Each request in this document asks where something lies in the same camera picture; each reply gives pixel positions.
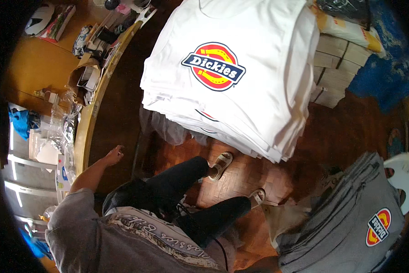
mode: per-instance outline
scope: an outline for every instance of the white plastic chair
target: white plastic chair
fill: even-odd
[[[403,215],[409,211],[409,153],[396,155],[384,162],[384,168],[392,168],[394,175],[388,182],[396,189],[404,190],[406,199],[400,207]]]

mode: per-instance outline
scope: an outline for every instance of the person's arm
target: person's arm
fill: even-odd
[[[124,154],[121,152],[121,148],[123,148],[122,145],[116,146],[106,156],[82,172],[71,186],[70,193],[83,188],[88,188],[95,192],[104,170],[109,166],[115,165],[123,158]]]

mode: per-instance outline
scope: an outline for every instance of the black leggings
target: black leggings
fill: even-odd
[[[194,182],[207,175],[207,170],[206,159],[196,156],[146,182],[140,179],[127,182],[106,197],[103,215],[111,208],[128,206],[150,210],[158,216],[161,215],[160,212],[165,216],[175,215],[178,202]],[[248,198],[234,197],[192,214],[193,219],[189,215],[177,217],[175,223],[197,245],[205,248],[213,238],[220,237],[236,219],[247,214],[250,209]]]

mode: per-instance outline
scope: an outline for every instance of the white cloth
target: white cloth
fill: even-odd
[[[144,63],[144,108],[245,154],[288,159],[315,88],[319,33],[304,6],[305,0],[183,1]]]

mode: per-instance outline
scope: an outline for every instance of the white sandal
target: white sandal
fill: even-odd
[[[224,152],[221,155],[218,156],[217,160],[221,159],[222,161],[224,161],[226,163],[226,165],[224,165],[224,167],[221,167],[219,164],[215,163],[211,166],[211,168],[215,167],[217,169],[217,176],[216,177],[210,177],[209,178],[212,181],[217,181],[218,179],[221,178],[221,176],[223,175],[224,170],[230,165],[230,163],[232,163],[233,161],[233,155],[229,152]]]
[[[260,198],[260,196],[258,194],[259,192],[262,193],[263,199]],[[258,203],[256,206],[252,207],[252,209],[254,209],[254,208],[262,205],[262,203],[264,202],[264,200],[265,200],[265,190],[263,188],[257,189],[256,191],[254,191],[252,194],[249,195],[249,198],[252,197],[252,196],[255,197],[255,200]]]

